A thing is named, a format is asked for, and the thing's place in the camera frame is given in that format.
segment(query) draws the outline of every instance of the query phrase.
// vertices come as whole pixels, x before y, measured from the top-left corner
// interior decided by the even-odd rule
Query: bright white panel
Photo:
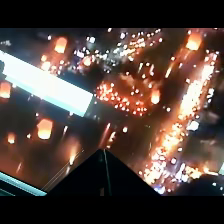
[[[9,54],[2,54],[6,80],[65,110],[84,116],[93,94]]]

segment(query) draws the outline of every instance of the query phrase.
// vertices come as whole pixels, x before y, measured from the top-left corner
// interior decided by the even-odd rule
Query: illuminated street
[[[1,40],[1,172],[48,192],[101,148],[161,195],[222,180],[223,29],[38,32]]]

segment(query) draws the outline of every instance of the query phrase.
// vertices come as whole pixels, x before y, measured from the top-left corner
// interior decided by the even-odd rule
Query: triangular silhouette
[[[106,150],[97,150],[47,195],[159,196],[132,170]]]

